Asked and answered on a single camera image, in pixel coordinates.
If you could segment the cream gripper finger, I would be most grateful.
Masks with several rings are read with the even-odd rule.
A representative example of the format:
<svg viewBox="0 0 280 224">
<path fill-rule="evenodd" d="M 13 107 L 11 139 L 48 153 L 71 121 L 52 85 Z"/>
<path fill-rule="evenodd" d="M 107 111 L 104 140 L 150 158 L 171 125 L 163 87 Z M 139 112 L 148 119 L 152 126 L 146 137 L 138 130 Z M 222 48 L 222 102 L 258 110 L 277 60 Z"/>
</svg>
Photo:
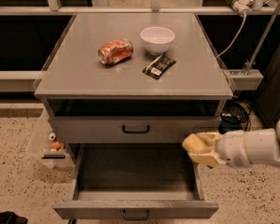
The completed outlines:
<svg viewBox="0 0 280 224">
<path fill-rule="evenodd" d="M 198 137 L 202 139 L 207 145 L 215 145 L 221 138 L 218 132 L 197 133 Z"/>
<path fill-rule="evenodd" d="M 224 160 L 222 160 L 214 150 L 208 152 L 189 152 L 189 157 L 193 162 L 209 167 L 216 167 L 225 164 Z"/>
</svg>

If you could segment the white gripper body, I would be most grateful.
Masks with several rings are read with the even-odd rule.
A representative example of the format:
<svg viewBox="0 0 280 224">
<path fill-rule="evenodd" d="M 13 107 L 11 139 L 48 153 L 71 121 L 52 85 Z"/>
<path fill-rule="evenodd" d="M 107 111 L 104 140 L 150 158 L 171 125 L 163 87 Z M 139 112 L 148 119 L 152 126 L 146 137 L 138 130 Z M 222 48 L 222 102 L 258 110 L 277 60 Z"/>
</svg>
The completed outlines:
<svg viewBox="0 0 280 224">
<path fill-rule="evenodd" d="M 248 168 L 251 166 L 245 149 L 245 132 L 232 131 L 224 133 L 218 143 L 217 152 L 231 168 Z"/>
</svg>

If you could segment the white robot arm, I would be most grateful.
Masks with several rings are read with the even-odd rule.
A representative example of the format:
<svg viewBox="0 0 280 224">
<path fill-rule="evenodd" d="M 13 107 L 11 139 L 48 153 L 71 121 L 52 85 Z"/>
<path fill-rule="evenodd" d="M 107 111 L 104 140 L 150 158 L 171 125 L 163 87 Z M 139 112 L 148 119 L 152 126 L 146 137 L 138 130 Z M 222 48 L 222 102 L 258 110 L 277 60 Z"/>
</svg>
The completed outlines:
<svg viewBox="0 0 280 224">
<path fill-rule="evenodd" d="M 249 168 L 268 164 L 280 169 L 280 120 L 270 129 L 192 133 L 182 143 L 193 162 L 209 167 Z"/>
</svg>

